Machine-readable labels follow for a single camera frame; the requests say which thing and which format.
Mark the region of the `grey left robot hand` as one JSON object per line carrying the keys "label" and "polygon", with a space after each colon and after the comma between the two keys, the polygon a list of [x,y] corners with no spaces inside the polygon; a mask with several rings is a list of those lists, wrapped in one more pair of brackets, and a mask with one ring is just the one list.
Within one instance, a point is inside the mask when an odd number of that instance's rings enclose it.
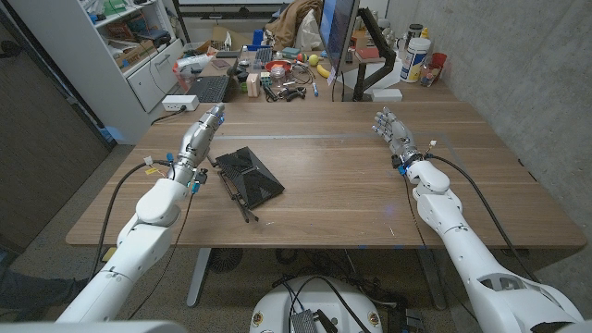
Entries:
{"label": "grey left robot hand", "polygon": [[187,185],[195,169],[209,153],[210,143],[220,125],[224,122],[225,104],[219,103],[205,112],[185,132],[176,162],[170,167],[167,177]]}

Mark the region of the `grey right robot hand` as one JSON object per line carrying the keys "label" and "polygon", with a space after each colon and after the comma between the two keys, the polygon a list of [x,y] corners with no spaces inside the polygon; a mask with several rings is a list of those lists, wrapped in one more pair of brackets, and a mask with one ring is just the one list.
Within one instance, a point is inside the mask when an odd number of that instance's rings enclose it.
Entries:
{"label": "grey right robot hand", "polygon": [[388,143],[393,153],[394,168],[408,168],[412,163],[423,160],[411,131],[386,106],[376,113],[375,122],[372,130]]}

